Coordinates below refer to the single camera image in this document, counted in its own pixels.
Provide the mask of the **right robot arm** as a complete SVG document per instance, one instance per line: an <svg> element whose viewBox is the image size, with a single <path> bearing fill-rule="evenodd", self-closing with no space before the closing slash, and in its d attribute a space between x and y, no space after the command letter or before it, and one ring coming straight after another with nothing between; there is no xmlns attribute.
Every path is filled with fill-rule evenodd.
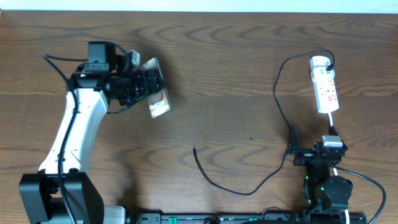
<svg viewBox="0 0 398 224"><path fill-rule="evenodd" d="M311 148L300 146L297 128L292 128L287 152L294 156L293 165L304 166L306 173L303 193L308 207L299 215L303 222L351 223L348 200L353 184L333 167L341 162L347 150L333 127Z"/></svg>

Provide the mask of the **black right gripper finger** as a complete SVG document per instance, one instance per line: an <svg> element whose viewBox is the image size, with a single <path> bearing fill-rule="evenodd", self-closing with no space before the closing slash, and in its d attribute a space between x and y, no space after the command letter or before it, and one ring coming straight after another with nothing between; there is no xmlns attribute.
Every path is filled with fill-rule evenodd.
<svg viewBox="0 0 398 224"><path fill-rule="evenodd" d="M300 150L299 137L297 132L296 125L293 126L291 134L290 134L290 142L287 146L287 154L288 155L296 155Z"/></svg>
<svg viewBox="0 0 398 224"><path fill-rule="evenodd" d="M329 135L330 135L330 136L337 136L337 137L339 137L339 135L338 135L338 133L337 133L337 130L336 130L336 128L335 128L334 126L331 126L331 127L329 128L328 132L329 132ZM347 145L345 144L345 142L344 142L342 139L340 139L340 141L341 141L341 146L342 146L342 148L347 149L348 147L347 147Z"/></svg>

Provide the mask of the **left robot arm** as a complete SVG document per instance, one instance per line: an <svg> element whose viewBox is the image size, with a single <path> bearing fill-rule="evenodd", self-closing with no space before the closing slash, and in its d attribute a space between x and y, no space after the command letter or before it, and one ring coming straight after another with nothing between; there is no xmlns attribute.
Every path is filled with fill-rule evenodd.
<svg viewBox="0 0 398 224"><path fill-rule="evenodd" d="M95 138L109 104L121 111L162 96L167 84L159 61L140 62L135 50L107 41L91 41L87 58L65 77L65 113L53 146L38 171L24 174L19 192L31 223L134 223L122 205L105 205L89 177Z"/></svg>

